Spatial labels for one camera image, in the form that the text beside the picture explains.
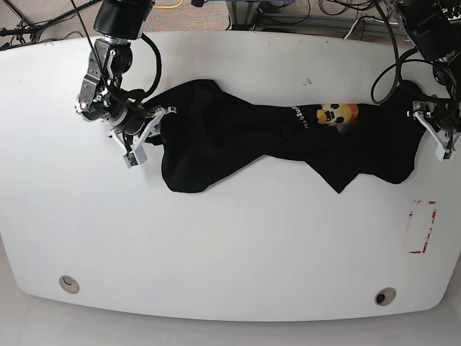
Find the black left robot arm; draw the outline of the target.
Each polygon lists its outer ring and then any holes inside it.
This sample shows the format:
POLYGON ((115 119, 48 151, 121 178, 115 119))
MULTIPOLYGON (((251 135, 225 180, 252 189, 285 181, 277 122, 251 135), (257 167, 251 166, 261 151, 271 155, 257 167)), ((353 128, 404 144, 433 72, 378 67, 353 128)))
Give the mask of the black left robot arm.
POLYGON ((419 53, 432 66, 434 79, 446 88, 448 98, 413 95, 417 119, 437 142, 439 160, 448 160, 460 138, 460 2, 386 1, 387 8, 405 30, 413 48, 403 53, 398 64, 419 53))

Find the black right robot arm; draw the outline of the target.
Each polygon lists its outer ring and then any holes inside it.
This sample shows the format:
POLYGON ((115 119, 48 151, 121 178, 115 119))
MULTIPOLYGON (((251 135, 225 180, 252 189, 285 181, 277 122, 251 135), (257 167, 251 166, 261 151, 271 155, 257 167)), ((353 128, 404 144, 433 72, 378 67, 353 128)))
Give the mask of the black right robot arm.
POLYGON ((89 65, 76 100, 76 112, 85 121, 101 120, 122 138, 128 149, 156 119, 157 107, 144 102, 158 88, 163 71, 161 53, 143 27, 153 8, 152 1, 103 1, 94 22, 102 36, 90 41, 89 65), (131 42, 141 39, 153 51, 156 74, 147 89, 124 90, 123 74, 133 63, 131 42))

